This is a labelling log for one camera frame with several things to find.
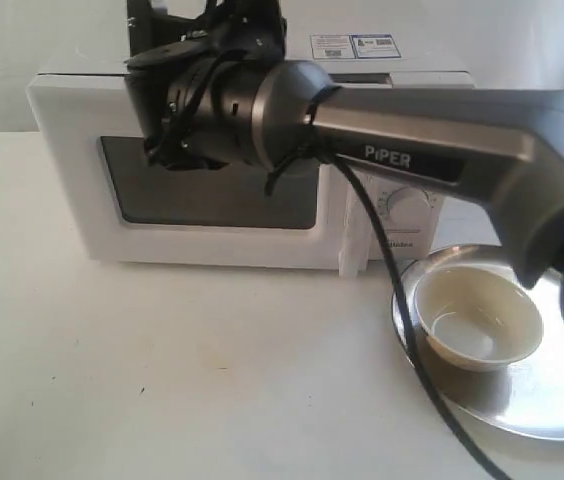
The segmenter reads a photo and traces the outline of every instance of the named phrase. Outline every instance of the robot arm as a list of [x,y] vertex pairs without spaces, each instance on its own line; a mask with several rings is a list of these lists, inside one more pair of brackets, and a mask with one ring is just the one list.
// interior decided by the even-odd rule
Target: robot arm
[[[482,205],[524,286],[564,275],[564,92],[338,87],[284,60],[277,1],[251,3],[129,61],[149,163],[274,171],[311,139],[359,170]],[[218,61],[227,51],[242,53]]]

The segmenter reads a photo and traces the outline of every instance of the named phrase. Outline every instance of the microwave oven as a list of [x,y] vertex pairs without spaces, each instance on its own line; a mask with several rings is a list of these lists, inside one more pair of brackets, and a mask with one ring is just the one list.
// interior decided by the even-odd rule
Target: microwave oven
[[[352,88],[473,88],[419,2],[362,3],[367,8],[283,2],[287,57],[318,62],[334,81]],[[178,14],[199,13],[198,2],[171,7]],[[355,276],[380,258],[361,204],[330,166],[286,175],[271,198],[264,195],[265,172],[246,165],[190,172],[145,166],[142,132],[124,83],[134,27],[126,5],[113,2],[58,50],[28,88],[91,257],[332,269],[342,276]],[[396,256],[426,256],[444,198],[360,177]]]

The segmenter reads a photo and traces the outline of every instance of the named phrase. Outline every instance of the silver tray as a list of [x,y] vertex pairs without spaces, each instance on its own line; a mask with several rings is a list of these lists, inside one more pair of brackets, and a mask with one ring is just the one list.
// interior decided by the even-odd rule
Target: silver tray
[[[564,442],[564,322],[560,315],[560,274],[548,272],[527,290],[544,320],[544,339],[529,358],[494,373],[456,368],[433,352],[413,308],[418,282],[433,270],[470,266],[517,283],[499,247],[466,245],[432,253],[402,275],[422,360],[440,392],[460,409],[494,427],[541,440]],[[393,323],[405,345],[404,325],[395,296]]]

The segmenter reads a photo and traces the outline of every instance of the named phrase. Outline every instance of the white table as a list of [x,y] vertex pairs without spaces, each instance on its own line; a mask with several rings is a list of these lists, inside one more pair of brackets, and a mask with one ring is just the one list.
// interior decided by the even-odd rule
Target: white table
[[[494,240],[457,202],[440,232]],[[0,479],[487,478],[429,405],[388,298],[379,267],[88,260],[40,135],[0,134]],[[564,445],[465,423],[515,479],[564,479]]]

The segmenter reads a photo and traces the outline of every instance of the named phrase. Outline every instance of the white bowl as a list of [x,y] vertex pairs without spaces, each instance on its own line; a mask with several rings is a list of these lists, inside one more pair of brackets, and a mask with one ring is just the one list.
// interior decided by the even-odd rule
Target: white bowl
[[542,342],[542,316],[527,294],[485,270],[444,268],[424,277],[415,309],[433,350],[453,365],[489,372],[527,358]]

